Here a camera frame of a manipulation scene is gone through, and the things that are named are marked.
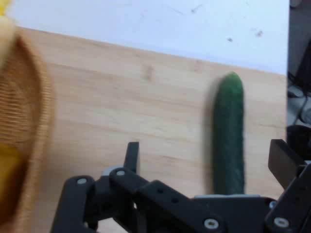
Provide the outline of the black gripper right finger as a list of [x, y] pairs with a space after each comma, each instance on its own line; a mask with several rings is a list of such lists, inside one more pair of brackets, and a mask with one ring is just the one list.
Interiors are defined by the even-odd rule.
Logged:
[[268, 168], [284, 189], [265, 218], [269, 233], [311, 231], [311, 165], [282, 139], [270, 142]]

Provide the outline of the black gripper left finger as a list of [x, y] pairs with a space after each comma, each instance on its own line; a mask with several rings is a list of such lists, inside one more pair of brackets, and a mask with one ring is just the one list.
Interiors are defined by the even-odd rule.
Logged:
[[124, 164], [98, 180], [68, 179], [51, 227], [53, 233], [95, 233], [113, 219], [129, 233], [224, 233], [226, 223], [206, 207], [160, 181], [138, 174], [139, 143], [127, 146]]

